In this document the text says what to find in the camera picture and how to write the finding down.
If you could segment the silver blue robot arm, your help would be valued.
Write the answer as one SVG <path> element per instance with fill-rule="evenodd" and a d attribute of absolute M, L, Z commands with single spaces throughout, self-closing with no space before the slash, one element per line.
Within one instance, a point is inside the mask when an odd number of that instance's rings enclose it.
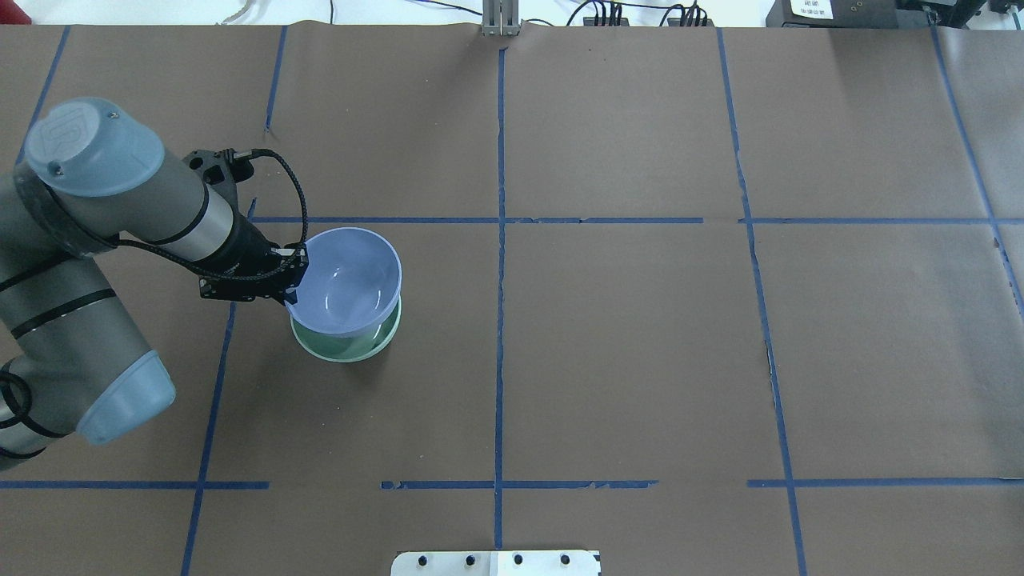
<path fill-rule="evenodd" d="M 95 259 L 133 247 L 189 270 L 204 299 L 293 305 L 307 230 L 279 245 L 238 204 L 273 150 L 170 152 L 116 102 L 59 102 L 29 128 L 2 176 L 2 323 L 22 353 L 2 364 L 1 462 L 10 470 L 67 435 L 102 445 L 172 405 L 163 361 Z"/>

